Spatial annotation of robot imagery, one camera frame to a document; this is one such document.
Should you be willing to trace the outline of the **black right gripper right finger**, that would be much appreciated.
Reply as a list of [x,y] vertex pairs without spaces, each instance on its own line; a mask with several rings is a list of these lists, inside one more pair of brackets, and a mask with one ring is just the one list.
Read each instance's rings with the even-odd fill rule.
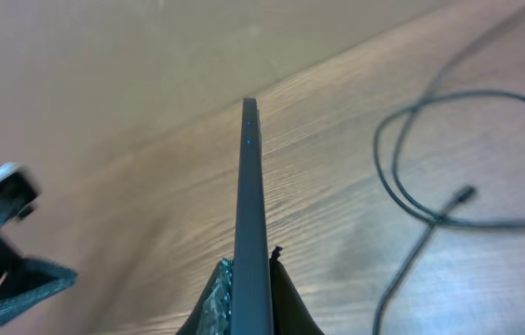
[[309,314],[284,265],[282,247],[276,246],[269,259],[275,335],[323,335]]

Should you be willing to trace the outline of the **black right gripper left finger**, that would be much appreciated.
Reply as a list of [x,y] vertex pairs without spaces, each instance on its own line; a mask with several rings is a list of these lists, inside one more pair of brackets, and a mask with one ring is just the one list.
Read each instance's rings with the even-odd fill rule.
[[228,335],[231,326],[233,261],[222,258],[177,335]]

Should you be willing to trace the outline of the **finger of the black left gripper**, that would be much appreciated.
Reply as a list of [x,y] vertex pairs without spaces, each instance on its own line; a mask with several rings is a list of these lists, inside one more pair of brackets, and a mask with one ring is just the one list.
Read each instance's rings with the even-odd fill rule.
[[77,278],[73,269],[42,259],[23,259],[7,273],[0,285],[0,327],[39,302],[71,287]]

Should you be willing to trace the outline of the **blue Samsung Galaxy smartphone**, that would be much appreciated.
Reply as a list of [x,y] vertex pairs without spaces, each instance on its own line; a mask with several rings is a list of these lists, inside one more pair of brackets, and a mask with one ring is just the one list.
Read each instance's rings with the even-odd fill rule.
[[245,98],[242,105],[231,333],[274,333],[264,210],[262,136],[254,98]]

